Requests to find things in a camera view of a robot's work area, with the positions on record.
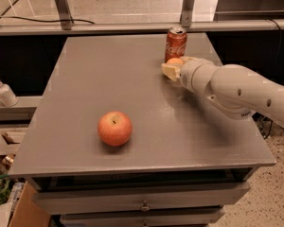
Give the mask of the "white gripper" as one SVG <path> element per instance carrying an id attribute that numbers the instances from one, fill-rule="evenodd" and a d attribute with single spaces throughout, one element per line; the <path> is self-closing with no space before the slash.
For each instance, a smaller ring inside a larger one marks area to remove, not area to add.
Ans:
<path id="1" fill-rule="evenodd" d="M 210 82 L 217 66 L 205 59 L 198 59 L 190 56 L 182 56 L 179 63 L 163 63 L 162 72 L 172 81 L 180 78 L 183 87 L 193 93 L 202 93 Z"/>

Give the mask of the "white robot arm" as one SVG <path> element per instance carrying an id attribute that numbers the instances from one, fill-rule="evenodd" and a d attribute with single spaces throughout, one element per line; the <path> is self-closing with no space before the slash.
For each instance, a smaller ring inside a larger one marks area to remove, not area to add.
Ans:
<path id="1" fill-rule="evenodd" d="M 218 66 L 206 59 L 170 59 L 161 65 L 165 76 L 203 96 L 233 119 L 262 114 L 284 129 L 284 86 L 236 64 Z"/>

